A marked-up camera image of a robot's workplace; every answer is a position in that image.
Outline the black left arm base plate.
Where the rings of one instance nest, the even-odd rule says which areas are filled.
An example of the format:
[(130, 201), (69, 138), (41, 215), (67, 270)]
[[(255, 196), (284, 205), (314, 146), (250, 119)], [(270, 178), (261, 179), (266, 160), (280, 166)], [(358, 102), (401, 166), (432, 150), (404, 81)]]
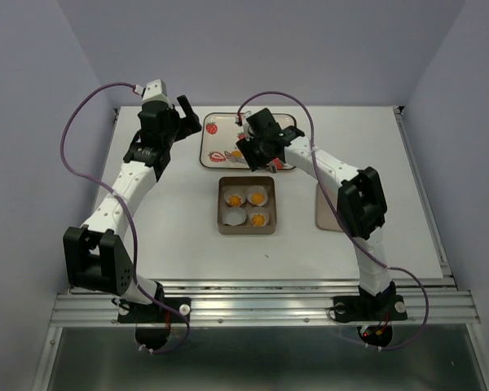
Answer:
[[(192, 300), (189, 297), (166, 297), (165, 304), (179, 312), (182, 305), (191, 307)], [(167, 311), (160, 306), (141, 305), (130, 303), (126, 300), (116, 303), (118, 307), (117, 322), (121, 324), (136, 323), (184, 323), (177, 314), (167, 315)]]

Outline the silver metal tongs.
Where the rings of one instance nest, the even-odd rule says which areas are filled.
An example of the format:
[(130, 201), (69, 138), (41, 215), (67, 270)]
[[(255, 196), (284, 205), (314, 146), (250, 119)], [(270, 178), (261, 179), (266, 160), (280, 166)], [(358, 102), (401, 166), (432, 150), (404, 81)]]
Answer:
[[(246, 159), (243, 157), (243, 155), (242, 155), (242, 158), (241, 159), (235, 159), (231, 155), (231, 152), (232, 151), (225, 151), (224, 152), (224, 156), (225, 156), (225, 158), (226, 158), (226, 160), (228, 162), (234, 163), (234, 164), (241, 164), (241, 165), (244, 165), (244, 166), (248, 166), (248, 163), (247, 163)], [(277, 173), (277, 172), (279, 172), (281, 170), (287, 169), (287, 167), (286, 167), (286, 164), (284, 162), (282, 162), (278, 158), (275, 158), (273, 161), (271, 161), (270, 163), (268, 163), (266, 166), (260, 167), (259, 169), (260, 170), (263, 170), (263, 171), (268, 171), (268, 172), (271, 172), (271, 173)]]

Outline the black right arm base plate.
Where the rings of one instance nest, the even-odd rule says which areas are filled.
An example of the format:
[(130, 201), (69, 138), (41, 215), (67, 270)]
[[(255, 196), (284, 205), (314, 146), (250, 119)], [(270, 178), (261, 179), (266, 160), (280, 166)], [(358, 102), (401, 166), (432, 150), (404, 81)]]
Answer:
[(335, 296), (332, 298), (333, 318), (339, 323), (377, 323), (386, 320), (408, 319), (403, 297), (394, 295), (386, 299), (367, 296)]

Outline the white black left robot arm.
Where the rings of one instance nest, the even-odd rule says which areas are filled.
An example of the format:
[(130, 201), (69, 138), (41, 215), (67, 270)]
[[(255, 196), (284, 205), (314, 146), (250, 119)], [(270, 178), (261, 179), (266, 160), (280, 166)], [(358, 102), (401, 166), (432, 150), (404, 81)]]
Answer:
[(202, 130), (187, 97), (176, 104), (146, 100), (138, 114), (140, 128), (123, 157), (107, 195), (79, 227), (63, 237), (68, 281), (78, 288), (109, 293), (137, 304), (148, 321), (165, 312), (160, 283), (138, 276), (138, 253), (127, 252), (123, 239), (135, 232), (134, 215), (170, 162), (174, 143)]

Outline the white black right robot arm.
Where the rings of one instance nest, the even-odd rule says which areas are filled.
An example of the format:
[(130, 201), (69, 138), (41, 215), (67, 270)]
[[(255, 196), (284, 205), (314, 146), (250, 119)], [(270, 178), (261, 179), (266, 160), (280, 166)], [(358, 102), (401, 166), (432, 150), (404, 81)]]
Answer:
[(382, 227), (387, 203), (379, 173), (359, 169), (315, 145), (315, 130), (305, 134), (296, 126), (282, 128), (269, 109), (236, 114), (244, 137), (236, 146), (252, 170), (273, 160), (300, 169), (318, 181), (343, 232), (355, 246), (359, 268), (359, 308), (376, 318), (388, 308), (386, 296), (395, 292), (389, 267), (383, 262)]

